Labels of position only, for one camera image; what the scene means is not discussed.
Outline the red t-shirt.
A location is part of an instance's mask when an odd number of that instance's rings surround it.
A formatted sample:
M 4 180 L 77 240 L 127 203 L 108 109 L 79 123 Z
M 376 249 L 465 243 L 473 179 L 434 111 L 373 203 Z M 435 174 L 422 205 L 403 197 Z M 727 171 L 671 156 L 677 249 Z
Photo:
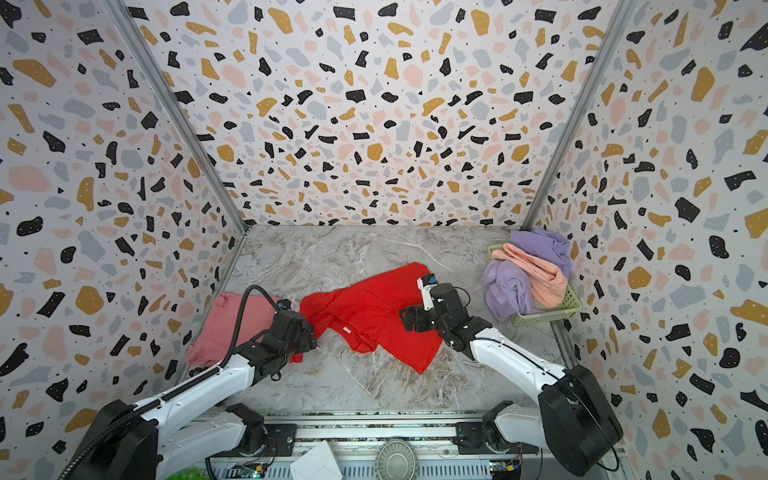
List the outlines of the red t-shirt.
M 381 347 L 423 374 L 443 341 L 435 331 L 408 332 L 400 311 L 422 303 L 417 281 L 428 273 L 426 266 L 410 263 L 347 288 L 311 294 L 301 300 L 299 312 L 317 337 L 334 330 L 358 353 Z

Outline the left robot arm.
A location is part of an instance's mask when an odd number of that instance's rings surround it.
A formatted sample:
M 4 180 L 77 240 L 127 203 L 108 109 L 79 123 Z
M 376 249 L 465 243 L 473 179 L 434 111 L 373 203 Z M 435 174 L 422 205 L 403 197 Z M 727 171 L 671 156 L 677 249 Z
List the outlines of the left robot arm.
M 278 379 L 292 356 L 316 346 L 313 325 L 291 310 L 220 363 L 163 393 L 101 408 L 62 479 L 164 479 L 199 460 L 236 449 L 263 418 L 243 405 L 201 424 L 196 418 L 266 378 Z

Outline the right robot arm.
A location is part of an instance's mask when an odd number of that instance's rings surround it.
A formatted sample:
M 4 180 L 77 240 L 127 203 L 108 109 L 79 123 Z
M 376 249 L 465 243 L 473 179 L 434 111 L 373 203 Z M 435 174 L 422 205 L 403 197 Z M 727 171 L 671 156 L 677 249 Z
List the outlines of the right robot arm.
M 524 444 L 549 451 L 570 474 L 583 477 L 612 453 L 622 427 L 594 374 L 547 361 L 508 339 L 490 322 L 472 316 L 459 288 L 428 274 L 417 282 L 420 305 L 400 312 L 409 332 L 436 332 L 452 350 L 492 368 L 534 400 L 532 407 L 502 401 L 475 427 L 460 427 L 460 450 L 507 453 Z

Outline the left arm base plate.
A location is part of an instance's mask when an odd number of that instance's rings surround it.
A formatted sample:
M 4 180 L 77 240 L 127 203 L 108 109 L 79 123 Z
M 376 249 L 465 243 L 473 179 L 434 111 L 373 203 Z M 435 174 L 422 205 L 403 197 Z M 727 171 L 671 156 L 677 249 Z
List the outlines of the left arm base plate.
M 293 454 L 298 426 L 296 424 L 266 424 L 246 431 L 240 444 L 214 458 L 273 458 Z

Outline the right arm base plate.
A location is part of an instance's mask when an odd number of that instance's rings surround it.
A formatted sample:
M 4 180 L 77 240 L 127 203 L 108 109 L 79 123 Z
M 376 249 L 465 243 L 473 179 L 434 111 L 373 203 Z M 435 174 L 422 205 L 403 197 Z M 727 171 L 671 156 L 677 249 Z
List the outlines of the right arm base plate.
M 510 443 L 498 437 L 491 440 L 482 422 L 459 422 L 455 424 L 456 435 L 452 443 L 460 455 L 517 455 L 538 454 L 539 448 L 525 443 Z

